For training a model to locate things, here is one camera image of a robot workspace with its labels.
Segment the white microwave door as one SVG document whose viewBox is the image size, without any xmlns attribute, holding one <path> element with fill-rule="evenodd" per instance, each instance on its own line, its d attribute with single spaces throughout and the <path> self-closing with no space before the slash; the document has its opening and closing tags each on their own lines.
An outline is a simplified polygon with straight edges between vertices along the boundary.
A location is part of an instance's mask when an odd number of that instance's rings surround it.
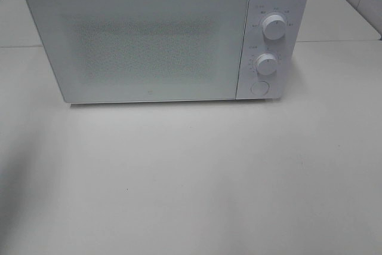
<svg viewBox="0 0 382 255">
<path fill-rule="evenodd" d="M 67 103 L 231 100 L 248 0 L 26 0 Z"/>
</svg>

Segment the white timer knob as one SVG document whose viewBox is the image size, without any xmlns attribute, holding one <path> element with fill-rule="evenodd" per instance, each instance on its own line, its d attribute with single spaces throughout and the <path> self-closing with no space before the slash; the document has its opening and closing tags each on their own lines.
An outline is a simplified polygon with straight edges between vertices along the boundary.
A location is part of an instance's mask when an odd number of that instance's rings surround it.
<svg viewBox="0 0 382 255">
<path fill-rule="evenodd" d="M 255 68 L 260 75 L 271 75 L 278 68 L 278 60 L 274 54 L 264 53 L 256 59 Z"/>
</svg>

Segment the round white door button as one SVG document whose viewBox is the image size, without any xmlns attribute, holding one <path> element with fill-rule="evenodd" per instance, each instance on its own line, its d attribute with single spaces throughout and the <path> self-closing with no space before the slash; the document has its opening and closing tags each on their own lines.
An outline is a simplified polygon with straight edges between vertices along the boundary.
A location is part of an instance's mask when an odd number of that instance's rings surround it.
<svg viewBox="0 0 382 255">
<path fill-rule="evenodd" d="M 251 86 L 251 93 L 257 97 L 263 97 L 269 92 L 269 83 L 266 81 L 257 81 Z"/>
</svg>

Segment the upper white power knob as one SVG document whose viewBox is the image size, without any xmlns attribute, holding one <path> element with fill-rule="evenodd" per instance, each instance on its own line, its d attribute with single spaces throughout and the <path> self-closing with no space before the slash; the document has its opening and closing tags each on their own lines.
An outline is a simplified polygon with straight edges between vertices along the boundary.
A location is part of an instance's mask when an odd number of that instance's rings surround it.
<svg viewBox="0 0 382 255">
<path fill-rule="evenodd" d="M 263 35 L 268 40 L 281 39 L 287 28 L 286 18 L 280 13 L 271 13 L 264 17 L 261 22 Z"/>
</svg>

